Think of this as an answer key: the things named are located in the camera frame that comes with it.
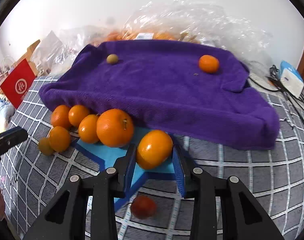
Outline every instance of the purple fleece blanket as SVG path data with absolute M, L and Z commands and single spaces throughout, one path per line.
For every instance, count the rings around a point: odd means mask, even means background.
M 117 54 L 119 62 L 106 62 Z M 198 67 L 202 55 L 219 59 L 216 74 Z M 40 97 L 56 106 L 81 104 L 95 113 L 119 108 L 137 126 L 161 129 L 231 146 L 273 148 L 275 110 L 249 87 L 249 72 L 229 51 L 179 41 L 110 41 L 86 46 Z

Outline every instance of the gray checkered bed sheet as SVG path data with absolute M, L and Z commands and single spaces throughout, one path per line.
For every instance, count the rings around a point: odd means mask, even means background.
M 39 88 L 57 78 L 35 79 L 9 128 L 21 126 L 28 140 L 10 149 L 0 161 L 0 186 L 5 213 L 22 238 L 55 192 L 71 175 L 95 176 L 100 167 L 73 147 L 51 157 L 37 144 L 47 136 L 51 112 L 39 98 Z M 294 109 L 276 96 L 262 93 L 279 114 L 281 129 L 273 150 L 239 151 L 188 136 L 177 135 L 196 163 L 213 176 L 238 176 L 273 219 L 286 240 L 293 240 L 304 227 L 304 126 Z M 74 139 L 78 135 L 71 132 Z M 155 217 L 139 220 L 130 205 L 116 212 L 119 240 L 188 240 L 193 199 L 182 199 L 175 181 L 148 180 L 136 195 L 148 195 L 158 205 Z M 92 198 L 89 198 L 86 239 L 90 239 Z M 222 239 L 220 198 L 217 198 L 217 239 Z

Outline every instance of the orange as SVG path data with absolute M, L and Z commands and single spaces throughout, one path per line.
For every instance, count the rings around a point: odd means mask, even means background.
M 107 35 L 105 41 L 116 41 L 119 34 L 120 32 L 118 31 L 112 31 L 109 33 L 109 35 Z
M 96 133 L 108 147 L 123 147 L 133 137 L 134 126 L 131 117 L 120 109 L 111 109 L 97 120 Z
M 153 169 L 171 155 L 172 148 L 172 139 L 166 132 L 161 130 L 150 131 L 138 145 L 136 162 L 142 169 Z
M 211 55 L 203 55 L 199 59 L 199 67 L 204 72 L 213 74 L 219 69 L 219 60 Z
M 50 156 L 54 153 L 54 150 L 51 148 L 50 142 L 47 137 L 41 138 L 39 140 L 38 149 L 42 154 L 46 156 Z
M 76 105 L 71 108 L 69 111 L 69 121 L 71 125 L 76 128 L 79 127 L 79 124 L 82 120 L 90 114 L 90 110 L 88 110 L 85 106 Z
M 79 125 L 79 137 L 86 143 L 97 143 L 96 123 L 98 116 L 90 114 Z
M 169 41 L 177 41 L 176 38 L 174 38 L 170 33 L 163 32 L 163 33 L 157 33 L 153 36 L 153 39 L 155 40 L 169 40 Z
M 50 117 L 50 123 L 53 127 L 61 126 L 66 129 L 71 127 L 71 123 L 69 121 L 69 111 L 70 108 L 65 105 L 60 105 L 55 108 L 52 116 Z
M 48 142 L 54 151 L 61 153 L 71 144 L 71 136 L 65 128 L 56 126 L 50 130 Z

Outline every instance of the clear plastic wrap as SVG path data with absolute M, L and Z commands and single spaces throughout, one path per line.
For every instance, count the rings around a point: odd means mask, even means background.
M 268 75 L 272 65 L 265 52 L 272 36 L 246 19 L 226 16 L 223 7 L 210 3 L 149 2 L 130 16 L 121 31 L 111 32 L 106 41 L 133 40 L 139 33 L 153 33 L 153 39 L 188 41 L 229 50 L 259 76 Z
M 87 44 L 100 44 L 107 33 L 105 28 L 95 26 L 60 30 L 58 36 L 51 31 L 36 47 L 30 60 L 35 63 L 39 75 L 63 74 Z

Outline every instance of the red box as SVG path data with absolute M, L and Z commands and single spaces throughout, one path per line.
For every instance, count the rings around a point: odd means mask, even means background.
M 24 59 L 0 85 L 4 95 L 7 96 L 16 109 L 22 103 L 35 78 L 36 76 L 27 60 Z

